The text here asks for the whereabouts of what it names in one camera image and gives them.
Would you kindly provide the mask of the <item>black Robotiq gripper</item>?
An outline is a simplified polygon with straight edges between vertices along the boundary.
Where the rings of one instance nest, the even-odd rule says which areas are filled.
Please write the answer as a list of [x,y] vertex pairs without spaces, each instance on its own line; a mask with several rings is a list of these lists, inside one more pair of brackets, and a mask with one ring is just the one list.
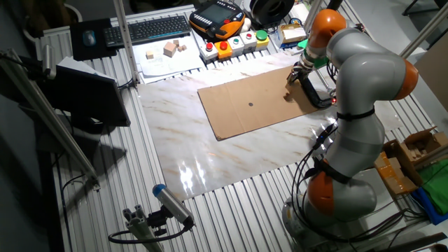
[[300,90],[300,81],[307,78],[307,69],[302,68],[300,65],[294,66],[288,75],[286,83],[286,89],[288,94],[292,91],[296,92]]

